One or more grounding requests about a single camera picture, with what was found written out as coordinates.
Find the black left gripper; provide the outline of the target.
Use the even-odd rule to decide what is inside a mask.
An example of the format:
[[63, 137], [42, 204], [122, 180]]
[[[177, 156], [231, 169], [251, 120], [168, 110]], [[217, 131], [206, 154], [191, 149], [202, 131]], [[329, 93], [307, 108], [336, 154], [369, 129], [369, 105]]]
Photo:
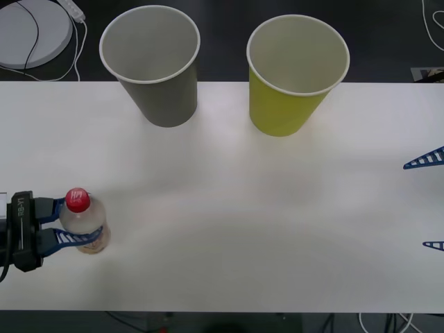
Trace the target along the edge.
[[85, 246], [99, 238], [103, 227], [89, 234], [74, 234], [55, 228], [39, 230], [38, 222], [51, 223], [59, 219], [64, 203], [64, 198], [39, 197], [34, 200], [32, 191], [21, 191], [12, 196], [7, 205], [7, 264], [13, 264], [22, 272], [33, 271], [42, 265], [39, 255], [48, 257], [62, 248]]

